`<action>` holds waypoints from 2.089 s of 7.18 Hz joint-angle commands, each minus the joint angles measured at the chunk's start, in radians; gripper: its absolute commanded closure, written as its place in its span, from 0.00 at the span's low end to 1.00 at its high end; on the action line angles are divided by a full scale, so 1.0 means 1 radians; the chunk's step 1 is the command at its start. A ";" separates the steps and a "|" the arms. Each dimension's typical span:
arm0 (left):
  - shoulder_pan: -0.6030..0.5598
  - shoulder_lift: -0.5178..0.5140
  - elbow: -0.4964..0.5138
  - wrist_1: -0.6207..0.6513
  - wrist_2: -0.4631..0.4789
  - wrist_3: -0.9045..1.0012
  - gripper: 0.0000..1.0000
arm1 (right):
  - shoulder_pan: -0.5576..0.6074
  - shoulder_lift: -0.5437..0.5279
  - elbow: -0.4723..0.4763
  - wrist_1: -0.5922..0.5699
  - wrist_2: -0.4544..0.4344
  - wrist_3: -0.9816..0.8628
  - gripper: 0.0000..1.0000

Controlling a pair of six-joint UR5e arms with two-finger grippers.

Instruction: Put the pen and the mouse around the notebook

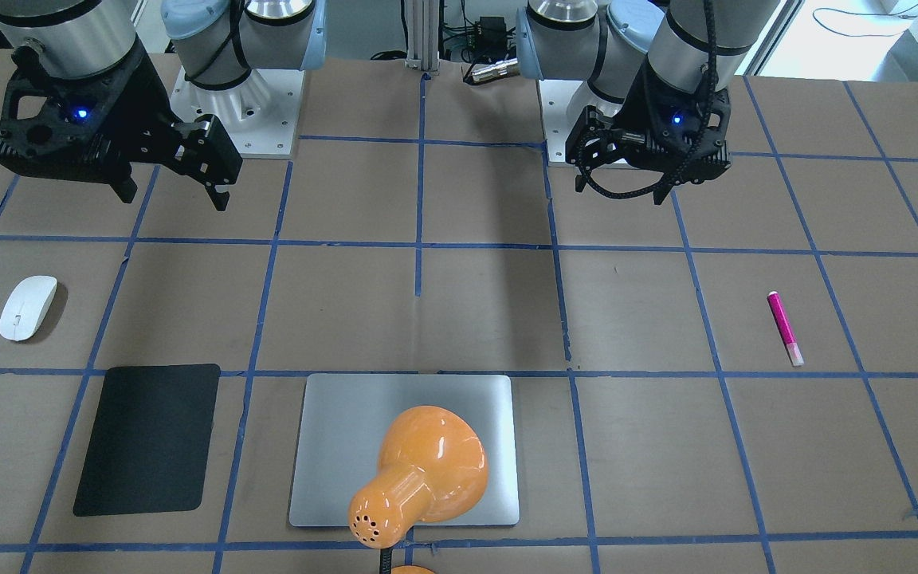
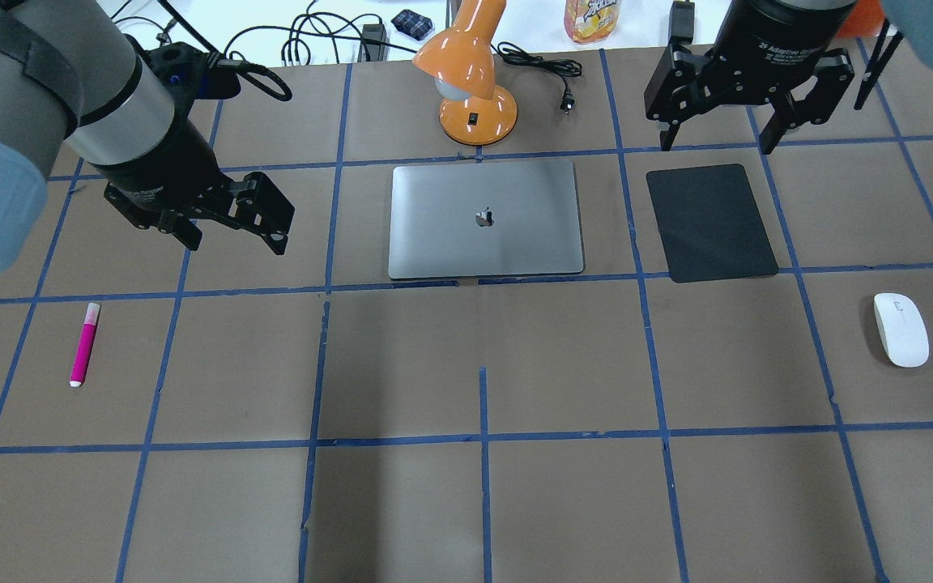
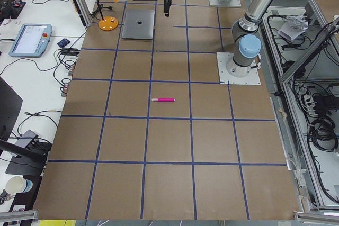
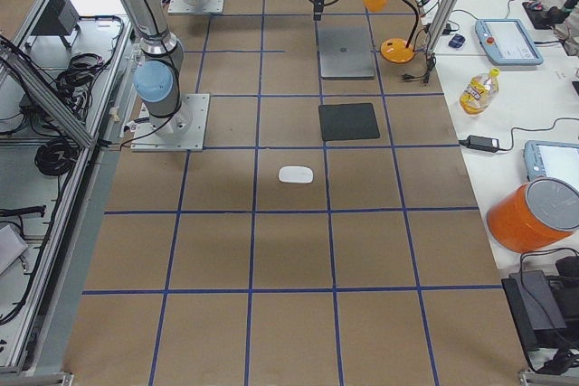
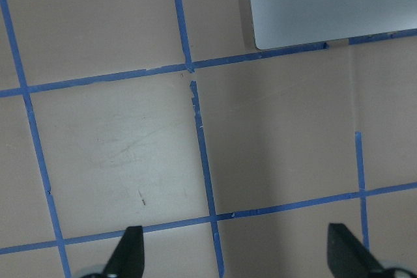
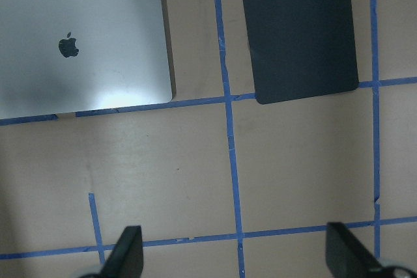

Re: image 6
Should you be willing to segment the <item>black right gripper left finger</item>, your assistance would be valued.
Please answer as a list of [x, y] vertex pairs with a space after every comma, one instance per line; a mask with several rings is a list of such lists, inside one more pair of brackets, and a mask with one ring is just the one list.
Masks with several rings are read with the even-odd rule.
[[106, 260], [99, 277], [140, 278], [144, 268], [143, 238], [140, 226], [126, 227]]

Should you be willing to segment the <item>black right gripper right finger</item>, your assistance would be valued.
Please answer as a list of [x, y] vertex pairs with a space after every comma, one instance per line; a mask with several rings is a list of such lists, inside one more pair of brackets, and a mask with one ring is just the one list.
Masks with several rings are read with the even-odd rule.
[[387, 277], [379, 261], [341, 222], [326, 225], [325, 260], [335, 278]]

